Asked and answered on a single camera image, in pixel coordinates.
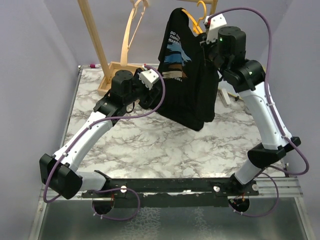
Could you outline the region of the black printed t shirt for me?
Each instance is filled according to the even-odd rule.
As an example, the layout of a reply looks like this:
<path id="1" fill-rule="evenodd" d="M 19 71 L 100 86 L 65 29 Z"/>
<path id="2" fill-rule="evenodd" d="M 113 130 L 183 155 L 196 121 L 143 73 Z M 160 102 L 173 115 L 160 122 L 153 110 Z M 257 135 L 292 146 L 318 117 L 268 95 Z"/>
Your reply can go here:
<path id="1" fill-rule="evenodd" d="M 158 55 L 165 98 L 157 112 L 194 131 L 213 121 L 219 84 L 217 69 L 205 63 L 202 39 L 191 31 L 182 8 L 176 8 L 169 16 Z"/>

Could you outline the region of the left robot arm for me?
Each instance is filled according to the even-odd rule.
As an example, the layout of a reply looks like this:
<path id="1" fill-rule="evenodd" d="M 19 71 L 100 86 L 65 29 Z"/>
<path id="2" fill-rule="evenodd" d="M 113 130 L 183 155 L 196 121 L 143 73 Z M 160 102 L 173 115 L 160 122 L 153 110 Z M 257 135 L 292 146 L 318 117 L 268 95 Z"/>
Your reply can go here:
<path id="1" fill-rule="evenodd" d="M 47 198 L 48 189 L 67 200 L 82 191 L 94 191 L 97 196 L 106 197 L 111 190 L 107 176 L 98 171 L 79 172 L 81 162 L 120 119 L 130 119 L 129 105 L 134 105 L 136 101 L 149 105 L 159 94 L 166 94 L 165 81 L 154 67 L 144 65 L 135 73 L 117 71 L 111 80 L 111 88 L 96 103 L 80 130 L 54 154 L 44 154 L 40 158 L 44 202 L 56 200 L 55 197 Z"/>

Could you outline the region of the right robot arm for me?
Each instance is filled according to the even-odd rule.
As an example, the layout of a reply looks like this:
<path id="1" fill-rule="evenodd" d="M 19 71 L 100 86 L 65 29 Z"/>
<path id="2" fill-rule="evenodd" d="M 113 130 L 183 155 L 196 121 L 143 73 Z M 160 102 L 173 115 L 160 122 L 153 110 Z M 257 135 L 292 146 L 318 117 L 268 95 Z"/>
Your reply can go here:
<path id="1" fill-rule="evenodd" d="M 219 186 L 224 192 L 240 196 L 261 171 L 282 160 L 301 140 L 285 129 L 265 86 L 266 73 L 262 65 L 246 58 L 244 31 L 236 26 L 223 26 L 214 37 L 206 32 L 200 45 L 205 62 L 218 69 L 222 79 L 232 85 L 248 107 L 261 137 L 261 143 L 248 151 L 242 167 Z"/>

